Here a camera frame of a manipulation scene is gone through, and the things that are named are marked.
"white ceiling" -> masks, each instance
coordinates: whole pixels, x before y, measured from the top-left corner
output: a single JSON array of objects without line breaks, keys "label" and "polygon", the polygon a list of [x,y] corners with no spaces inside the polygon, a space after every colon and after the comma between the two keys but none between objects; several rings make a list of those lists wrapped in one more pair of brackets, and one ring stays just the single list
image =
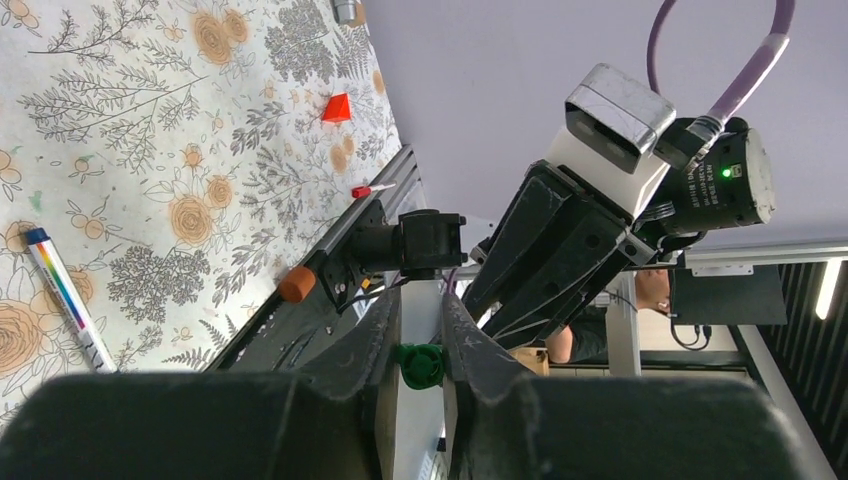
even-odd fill
[{"label": "white ceiling", "polygon": [[[596,63],[646,79],[660,1],[364,0],[398,128],[434,208],[497,220]],[[848,239],[848,2],[799,1],[792,41],[740,111],[769,151],[772,223],[707,244]],[[680,0],[659,43],[663,95],[705,113],[771,24],[772,0]]]}]

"orange cylinder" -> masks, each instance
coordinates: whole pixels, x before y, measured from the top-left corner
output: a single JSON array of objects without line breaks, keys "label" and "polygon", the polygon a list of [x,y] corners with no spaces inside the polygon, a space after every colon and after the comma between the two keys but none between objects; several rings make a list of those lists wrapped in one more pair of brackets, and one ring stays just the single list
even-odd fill
[{"label": "orange cylinder", "polygon": [[280,282],[277,291],[286,302],[300,303],[315,287],[315,282],[315,273],[303,265],[298,265]]}]

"red triangular block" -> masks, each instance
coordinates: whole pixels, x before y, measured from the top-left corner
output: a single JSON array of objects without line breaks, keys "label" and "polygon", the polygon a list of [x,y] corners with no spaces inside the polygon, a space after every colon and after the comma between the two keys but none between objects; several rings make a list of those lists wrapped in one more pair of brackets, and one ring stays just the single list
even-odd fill
[{"label": "red triangular block", "polygon": [[341,123],[350,120],[350,100],[346,93],[334,96],[324,110],[324,121]]}]

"black monitor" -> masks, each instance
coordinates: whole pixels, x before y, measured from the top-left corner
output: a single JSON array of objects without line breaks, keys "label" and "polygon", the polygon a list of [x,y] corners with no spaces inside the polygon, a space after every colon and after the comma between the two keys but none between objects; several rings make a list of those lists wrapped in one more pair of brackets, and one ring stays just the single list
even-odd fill
[{"label": "black monitor", "polygon": [[785,325],[777,265],[758,265],[750,275],[695,276],[669,272],[671,309],[677,325]]}]

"white camera housing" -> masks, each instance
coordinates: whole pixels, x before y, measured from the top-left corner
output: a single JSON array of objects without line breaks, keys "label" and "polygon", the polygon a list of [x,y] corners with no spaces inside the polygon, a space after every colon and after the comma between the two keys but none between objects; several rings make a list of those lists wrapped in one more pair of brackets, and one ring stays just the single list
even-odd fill
[{"label": "white camera housing", "polygon": [[674,106],[602,63],[568,97],[565,111],[566,124],[545,160],[565,166],[637,218],[670,168],[653,150],[676,118]]}]

